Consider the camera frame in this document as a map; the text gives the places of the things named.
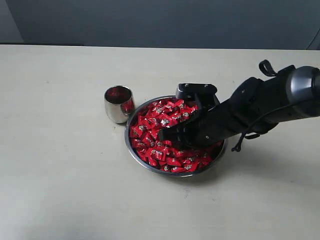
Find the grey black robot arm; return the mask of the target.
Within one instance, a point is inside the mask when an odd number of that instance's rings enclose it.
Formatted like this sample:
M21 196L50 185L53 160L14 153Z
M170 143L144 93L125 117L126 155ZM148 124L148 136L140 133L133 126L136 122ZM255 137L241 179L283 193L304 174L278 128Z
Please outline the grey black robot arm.
M196 103L196 112L187 120L159 131L162 141L178 149L204 149L240 136L234 151L243 140L268 133L279 123L314 118L320 115L320 70L312 66L287 66L274 71L268 60L259 63L268 77L250 77L223 102L212 84L181 83L176 98Z

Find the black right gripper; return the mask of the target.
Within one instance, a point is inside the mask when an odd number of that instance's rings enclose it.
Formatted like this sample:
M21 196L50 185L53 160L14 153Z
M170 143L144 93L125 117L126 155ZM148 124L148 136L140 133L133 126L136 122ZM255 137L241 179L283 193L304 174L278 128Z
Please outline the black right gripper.
M165 127L158 132L161 141L168 140L177 150L206 148L241 134L244 138L264 135L272 130L278 120L269 119L280 108L280 101L269 97L231 97L222 103L198 105L190 122Z

